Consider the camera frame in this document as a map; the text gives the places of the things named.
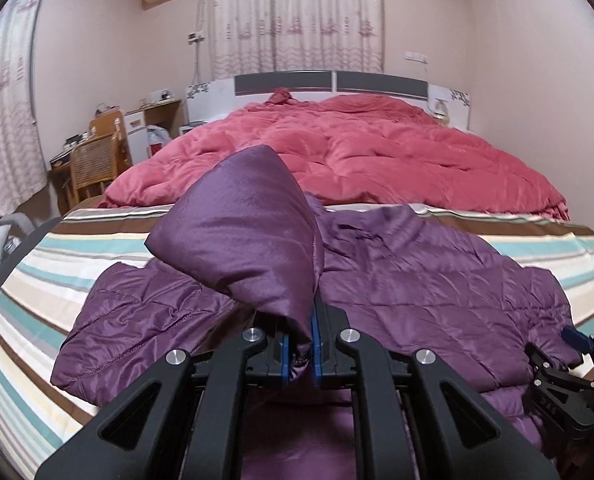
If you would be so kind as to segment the purple quilted down jacket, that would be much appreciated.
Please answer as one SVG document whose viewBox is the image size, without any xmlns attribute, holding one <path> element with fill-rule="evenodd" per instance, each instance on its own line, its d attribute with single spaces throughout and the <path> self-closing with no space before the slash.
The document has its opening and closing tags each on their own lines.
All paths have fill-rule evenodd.
<svg viewBox="0 0 594 480">
<path fill-rule="evenodd" d="M 111 402 L 173 349 L 215 349 L 269 318 L 295 344 L 294 382 L 249 399 L 246 479 L 351 479 L 350 398 L 309 378 L 311 311 L 322 299 L 385 348 L 433 350 L 532 444 L 528 344 L 576 366 L 562 340 L 567 298 L 480 237 L 410 207 L 329 211 L 272 148 L 234 154 L 194 183 L 148 235 L 143 268 L 117 263 L 91 288 L 54 362 L 53 385 Z"/>
</svg>

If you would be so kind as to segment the red quilted comforter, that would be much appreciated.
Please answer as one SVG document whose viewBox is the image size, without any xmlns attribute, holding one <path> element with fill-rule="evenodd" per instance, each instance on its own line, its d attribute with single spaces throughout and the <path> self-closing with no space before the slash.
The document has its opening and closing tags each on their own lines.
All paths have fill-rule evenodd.
<svg viewBox="0 0 594 480">
<path fill-rule="evenodd" d="M 101 204 L 175 203 L 221 160 L 257 145 L 272 148 L 326 205 L 422 203 L 569 218 L 565 197 L 543 174 L 417 106 L 379 94 L 299 101 L 285 89 L 172 140 L 123 172 Z"/>
</svg>

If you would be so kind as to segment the white plastic bag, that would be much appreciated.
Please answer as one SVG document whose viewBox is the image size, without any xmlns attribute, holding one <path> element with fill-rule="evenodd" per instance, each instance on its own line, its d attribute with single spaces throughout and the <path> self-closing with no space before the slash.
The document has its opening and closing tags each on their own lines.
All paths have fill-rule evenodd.
<svg viewBox="0 0 594 480">
<path fill-rule="evenodd" d="M 148 157 L 152 158 L 171 142 L 169 131 L 157 125 L 147 125 Z"/>
</svg>

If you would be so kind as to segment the white drawer cabinet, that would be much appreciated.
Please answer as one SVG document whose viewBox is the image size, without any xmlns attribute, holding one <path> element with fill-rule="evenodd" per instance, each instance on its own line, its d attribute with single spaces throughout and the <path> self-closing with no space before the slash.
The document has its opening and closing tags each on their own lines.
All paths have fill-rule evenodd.
<svg viewBox="0 0 594 480">
<path fill-rule="evenodd" d="M 124 117 L 128 148 L 132 165 L 149 159 L 148 128 L 142 110 L 126 114 Z"/>
</svg>

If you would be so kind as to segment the white and grey headboard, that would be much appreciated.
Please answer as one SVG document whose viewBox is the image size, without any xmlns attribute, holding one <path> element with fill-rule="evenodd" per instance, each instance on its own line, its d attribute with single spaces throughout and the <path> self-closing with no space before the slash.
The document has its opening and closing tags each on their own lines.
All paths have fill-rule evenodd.
<svg viewBox="0 0 594 480">
<path fill-rule="evenodd" d="M 448 104 L 449 127 L 469 129 L 470 99 L 465 92 L 423 79 L 333 70 L 246 74 L 192 84 L 186 88 L 186 116 L 192 122 L 213 122 L 247 104 L 265 102 L 280 88 L 297 100 L 315 102 L 339 94 L 380 94 L 423 108 L 429 115 L 435 99 L 442 99 Z"/>
</svg>

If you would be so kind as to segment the wooden shelf cabinet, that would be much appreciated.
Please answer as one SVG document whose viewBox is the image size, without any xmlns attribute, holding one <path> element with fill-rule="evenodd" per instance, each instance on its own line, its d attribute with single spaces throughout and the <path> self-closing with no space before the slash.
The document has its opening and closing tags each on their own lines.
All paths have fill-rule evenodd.
<svg viewBox="0 0 594 480">
<path fill-rule="evenodd" d="M 168 131 L 171 139 L 179 135 L 185 124 L 185 111 L 181 100 L 166 100 L 148 104 L 142 108 L 146 125 L 154 125 Z"/>
</svg>

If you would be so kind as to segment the wicker back wooden chair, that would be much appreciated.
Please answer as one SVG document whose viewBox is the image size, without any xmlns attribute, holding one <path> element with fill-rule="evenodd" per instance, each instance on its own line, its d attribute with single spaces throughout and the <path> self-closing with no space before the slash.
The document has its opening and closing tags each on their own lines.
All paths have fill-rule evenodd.
<svg viewBox="0 0 594 480">
<path fill-rule="evenodd" d="M 74 204 L 104 194 L 118 175 L 116 134 L 93 136 L 78 144 L 70 154 Z"/>
</svg>

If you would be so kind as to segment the bedside lamp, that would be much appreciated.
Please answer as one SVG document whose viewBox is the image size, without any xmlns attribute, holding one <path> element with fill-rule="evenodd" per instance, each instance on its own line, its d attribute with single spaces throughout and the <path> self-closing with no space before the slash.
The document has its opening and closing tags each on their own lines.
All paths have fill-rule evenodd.
<svg viewBox="0 0 594 480">
<path fill-rule="evenodd" d="M 446 100 L 435 99 L 433 108 L 431 109 L 431 115 L 435 118 L 436 122 L 444 126 L 450 125 L 450 112 Z"/>
</svg>

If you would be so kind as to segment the striped bed sheet mattress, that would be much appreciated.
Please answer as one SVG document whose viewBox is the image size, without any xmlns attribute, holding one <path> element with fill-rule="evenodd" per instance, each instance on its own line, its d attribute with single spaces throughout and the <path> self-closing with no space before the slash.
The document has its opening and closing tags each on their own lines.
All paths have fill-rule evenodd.
<svg viewBox="0 0 594 480">
<path fill-rule="evenodd" d="M 528 214 L 413 205 L 421 217 L 476 234 L 559 281 L 574 326 L 594 335 L 594 231 Z M 82 207 L 44 223 L 0 264 L 0 474 L 31 479 L 96 408 L 50 383 L 53 363 L 89 290 L 109 266 L 142 268 L 148 232 L 167 206 Z"/>
</svg>

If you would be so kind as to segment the wooden desk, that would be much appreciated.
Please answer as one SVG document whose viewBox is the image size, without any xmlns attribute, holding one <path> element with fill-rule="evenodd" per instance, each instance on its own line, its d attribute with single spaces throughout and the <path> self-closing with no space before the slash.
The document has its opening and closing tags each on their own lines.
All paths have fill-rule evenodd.
<svg viewBox="0 0 594 480">
<path fill-rule="evenodd" d="M 48 176 L 56 194 L 58 211 L 66 214 L 77 205 L 72 172 L 70 171 L 70 153 L 63 153 L 50 160 Z"/>
</svg>

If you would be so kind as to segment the patterned side curtain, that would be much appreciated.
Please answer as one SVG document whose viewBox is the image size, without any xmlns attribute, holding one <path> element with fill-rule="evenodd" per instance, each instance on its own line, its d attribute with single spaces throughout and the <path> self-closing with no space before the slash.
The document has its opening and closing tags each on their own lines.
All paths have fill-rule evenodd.
<svg viewBox="0 0 594 480">
<path fill-rule="evenodd" d="M 47 185 L 32 110 L 32 44 L 41 0 L 8 0 L 0 10 L 0 218 Z"/>
</svg>

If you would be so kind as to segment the patterned window curtain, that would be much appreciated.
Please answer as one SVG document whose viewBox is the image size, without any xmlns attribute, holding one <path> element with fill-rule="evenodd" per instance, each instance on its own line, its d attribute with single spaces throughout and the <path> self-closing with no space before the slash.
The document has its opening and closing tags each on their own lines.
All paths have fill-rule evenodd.
<svg viewBox="0 0 594 480">
<path fill-rule="evenodd" d="M 383 0 L 213 0 L 213 74 L 379 73 Z"/>
</svg>

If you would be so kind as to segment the white wall socket strip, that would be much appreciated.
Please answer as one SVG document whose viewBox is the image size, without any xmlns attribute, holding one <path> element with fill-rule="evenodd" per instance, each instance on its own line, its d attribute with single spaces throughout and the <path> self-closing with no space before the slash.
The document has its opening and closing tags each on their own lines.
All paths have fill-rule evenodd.
<svg viewBox="0 0 594 480">
<path fill-rule="evenodd" d="M 425 54 L 419 53 L 419 52 L 405 52 L 404 54 L 405 59 L 407 61 L 411 61 L 411 62 L 415 62 L 415 63 L 421 63 L 421 64 L 426 64 L 427 63 L 427 56 Z"/>
</svg>

